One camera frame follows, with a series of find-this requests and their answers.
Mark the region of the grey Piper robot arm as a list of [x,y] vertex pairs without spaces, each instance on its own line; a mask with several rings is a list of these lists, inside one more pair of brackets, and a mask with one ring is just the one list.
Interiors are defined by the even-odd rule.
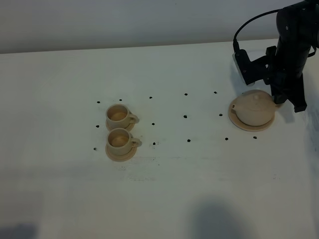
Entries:
[[275,104],[290,101],[296,113],[305,111],[303,69],[311,48],[319,47],[319,2],[305,0],[278,11],[277,49],[269,64],[268,84]]

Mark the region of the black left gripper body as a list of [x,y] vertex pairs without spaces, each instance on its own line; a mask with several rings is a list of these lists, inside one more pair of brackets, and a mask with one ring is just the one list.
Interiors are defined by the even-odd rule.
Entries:
[[271,86],[302,86],[303,69],[312,44],[298,30],[280,29],[277,46],[268,47],[269,75],[264,79]]

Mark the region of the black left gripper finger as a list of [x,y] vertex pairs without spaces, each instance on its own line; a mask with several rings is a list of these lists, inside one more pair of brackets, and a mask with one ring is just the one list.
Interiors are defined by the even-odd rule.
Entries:
[[286,95],[288,100],[294,105],[294,111],[305,111],[307,103],[305,100],[303,74],[299,78],[291,78],[288,83]]
[[272,98],[276,105],[283,104],[285,101],[289,100],[289,90],[290,90],[289,84],[271,83],[270,87],[271,87]]

